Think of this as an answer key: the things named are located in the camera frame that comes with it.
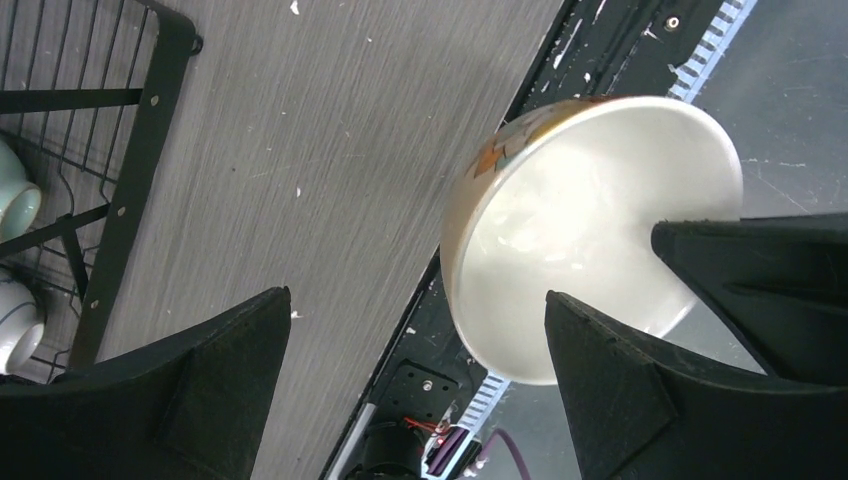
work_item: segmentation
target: wood grain table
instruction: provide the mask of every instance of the wood grain table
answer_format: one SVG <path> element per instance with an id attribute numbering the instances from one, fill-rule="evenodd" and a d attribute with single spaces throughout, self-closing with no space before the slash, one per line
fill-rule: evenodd
<path id="1" fill-rule="evenodd" d="M 170 3 L 205 47 L 101 359 L 289 285 L 254 477 L 317 478 L 561 2 Z"/>

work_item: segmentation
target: white cup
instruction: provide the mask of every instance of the white cup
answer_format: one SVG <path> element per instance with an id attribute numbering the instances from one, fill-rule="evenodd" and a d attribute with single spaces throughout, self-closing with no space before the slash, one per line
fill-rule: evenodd
<path id="1" fill-rule="evenodd" d="M 738 220 L 742 170 L 708 114 L 662 97 L 569 100 L 498 132 L 453 188 L 441 262 L 454 324 L 485 367 L 554 384 L 545 295 L 663 336 L 695 295 L 654 255 L 663 220 Z"/>
<path id="2" fill-rule="evenodd" d="M 41 190 L 27 180 L 18 156 L 0 140 L 0 242 L 26 233 L 41 208 Z"/>
<path id="3" fill-rule="evenodd" d="M 32 293 L 0 269 L 0 374 L 18 370 L 35 352 L 43 335 L 44 322 Z"/>

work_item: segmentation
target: screw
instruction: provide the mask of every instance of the screw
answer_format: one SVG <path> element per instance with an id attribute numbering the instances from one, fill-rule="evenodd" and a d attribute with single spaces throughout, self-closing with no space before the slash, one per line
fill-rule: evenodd
<path id="1" fill-rule="evenodd" d="M 680 18 L 674 15 L 665 19 L 665 30 L 667 32 L 673 32 L 677 30 L 677 27 L 680 26 Z"/>
<path id="2" fill-rule="evenodd" d="M 203 50 L 203 37 L 200 35 L 195 35 L 194 40 L 191 42 L 191 55 L 197 55 L 200 51 Z"/>

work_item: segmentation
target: bowl exterior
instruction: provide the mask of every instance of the bowl exterior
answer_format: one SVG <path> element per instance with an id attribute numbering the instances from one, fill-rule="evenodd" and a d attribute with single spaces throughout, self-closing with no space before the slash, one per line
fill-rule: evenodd
<path id="1" fill-rule="evenodd" d="M 36 335 L 27 335 L 34 327 L 41 326 Z M 44 335 L 44 324 L 38 317 L 38 309 L 35 303 L 22 303 L 20 308 L 11 311 L 6 320 L 0 325 L 0 374 L 9 375 L 15 373 L 16 369 L 20 368 L 23 361 L 29 359 L 32 352 L 35 351 L 41 338 Z M 22 342 L 25 339 L 31 339 L 34 343 L 30 346 L 24 346 Z M 20 354 L 20 348 L 24 348 L 23 356 Z"/>
<path id="2" fill-rule="evenodd" d="M 498 130 L 474 161 L 454 181 L 442 220 L 440 260 L 448 302 L 451 301 L 459 250 L 470 235 L 469 223 L 490 189 L 504 178 L 503 170 L 527 147 L 574 115 L 611 97 L 564 100 L 538 108 Z"/>

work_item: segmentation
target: black wire rack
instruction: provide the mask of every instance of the black wire rack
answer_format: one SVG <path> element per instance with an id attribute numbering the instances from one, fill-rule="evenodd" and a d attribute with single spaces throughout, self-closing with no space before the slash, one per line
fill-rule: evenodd
<path id="1" fill-rule="evenodd" d="M 46 320 L 19 375 L 48 383 L 97 358 L 202 39 L 149 0 L 0 0 L 0 29 L 0 140 L 43 193 L 0 265 Z"/>

